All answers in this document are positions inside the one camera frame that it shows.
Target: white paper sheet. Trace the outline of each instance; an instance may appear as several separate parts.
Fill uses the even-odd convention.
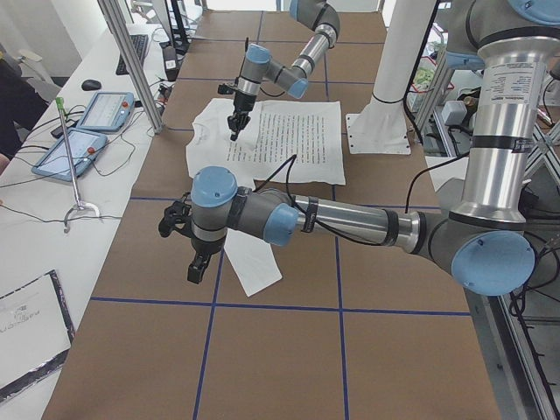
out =
[[[233,101],[214,98],[196,117],[194,139],[186,147],[189,175],[209,165],[236,175],[266,179],[293,154],[290,182],[344,185],[339,102],[263,101],[237,142],[229,140],[227,119]],[[285,170],[274,178],[283,182]]]
[[[50,276],[0,290],[0,389],[70,348]]]
[[[255,188],[252,179],[234,175],[238,186]],[[262,239],[229,229],[224,249],[248,297],[282,279],[272,247]]]

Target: robotic arm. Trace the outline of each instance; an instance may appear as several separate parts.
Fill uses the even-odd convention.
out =
[[[221,251],[228,228],[278,246],[288,244],[297,228],[397,246],[433,261],[466,288],[486,295],[504,294],[519,286],[535,263],[532,248],[514,232],[467,225],[441,214],[397,214],[314,197],[291,197],[278,190],[252,192],[238,188],[230,171],[215,166],[199,172],[190,196],[165,210],[159,233],[166,237],[176,230],[191,238],[196,256],[187,279],[198,284],[210,257]]]
[[[273,81],[294,98],[301,98],[308,87],[308,78],[329,48],[333,48],[340,34],[340,21],[336,11],[326,1],[292,0],[290,14],[299,23],[315,32],[290,67],[273,59],[270,51],[257,44],[248,46],[239,76],[233,85],[218,88],[221,95],[234,97],[234,113],[227,119],[231,140],[250,121],[249,112],[255,106],[263,80]]]
[[[479,294],[497,296],[521,286],[532,273],[535,254],[521,234],[525,220],[517,206],[546,65],[560,51],[560,8],[555,2],[523,1],[536,7],[529,14],[517,0],[453,2],[456,22],[462,25],[451,34],[450,51],[456,48],[463,64],[478,53],[486,71],[463,197],[448,217],[397,214],[276,190],[255,193],[238,188],[228,170],[208,167],[195,177],[190,196],[165,210],[159,226],[162,236],[177,230],[192,238],[196,257],[188,279],[201,281],[228,228],[283,246],[300,227],[307,233],[326,230],[370,245],[398,246],[433,261]],[[248,66],[253,66],[252,59],[246,60]],[[270,61],[264,62],[269,64],[262,65],[262,75],[270,68]],[[253,92],[250,106],[236,105],[234,118],[242,112],[248,117]]]

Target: silver metal frame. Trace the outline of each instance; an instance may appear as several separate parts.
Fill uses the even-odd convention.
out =
[[[159,114],[158,108],[150,91],[150,86],[144,75],[144,70],[137,57],[137,53],[130,40],[129,31],[124,21],[123,13],[116,0],[98,0],[101,12],[107,21],[107,25],[116,44],[119,47],[124,63],[129,71],[130,78],[136,92],[142,101],[143,109],[150,119],[154,133],[160,133],[164,124]]]

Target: electronic equipment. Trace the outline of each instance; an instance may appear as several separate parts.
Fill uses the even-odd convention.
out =
[[[146,56],[146,51],[148,50],[148,44],[150,43],[150,37],[148,35],[130,35],[130,40],[136,51],[136,55],[140,60],[140,64],[144,64],[144,58]],[[123,74],[128,74],[129,71],[124,64],[123,56],[119,57],[119,63],[116,65],[115,74],[121,76]]]
[[[66,121],[66,128],[71,129],[72,127],[75,127],[77,123],[78,123],[77,121],[68,120],[68,121]],[[64,134],[64,131],[63,131],[61,125],[59,125],[56,129],[51,131],[51,136],[53,136],[54,138],[59,138],[63,134]]]
[[[132,109],[134,95],[131,92],[96,92],[77,127],[113,133],[124,125]]]
[[[107,136],[84,129],[69,129],[68,140],[74,160],[76,175],[80,176],[93,163],[107,144]],[[68,166],[67,148],[64,137],[48,150],[45,155],[31,168],[31,172],[61,181],[71,182],[72,174]]]
[[[161,50],[164,56],[165,76],[168,81],[175,81],[179,75],[179,62],[177,61],[177,53],[172,45],[168,45]]]

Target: metal pole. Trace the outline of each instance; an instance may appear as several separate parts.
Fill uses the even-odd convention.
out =
[[[70,139],[68,138],[68,129],[66,124],[66,116],[64,114],[64,102],[62,98],[56,98],[56,107],[59,110],[60,127],[62,127],[62,138],[64,138],[64,145],[66,146],[66,157],[68,158],[68,168],[72,177],[73,196],[76,199],[76,206],[80,207],[81,196],[78,189],[78,176],[76,175],[76,168],[74,166],[74,158],[72,157],[72,149],[70,148]]]
[[[129,71],[130,78],[136,92],[142,101],[143,109],[150,119],[151,127],[154,132],[160,133],[164,127],[161,120],[161,115],[156,108],[156,103],[151,95],[150,86],[144,75],[144,70],[137,57],[137,53],[132,46],[129,31],[124,22],[124,17],[119,8],[116,0],[97,0],[101,12],[107,21],[107,25],[113,36],[115,37],[116,44],[119,47],[126,68]]]

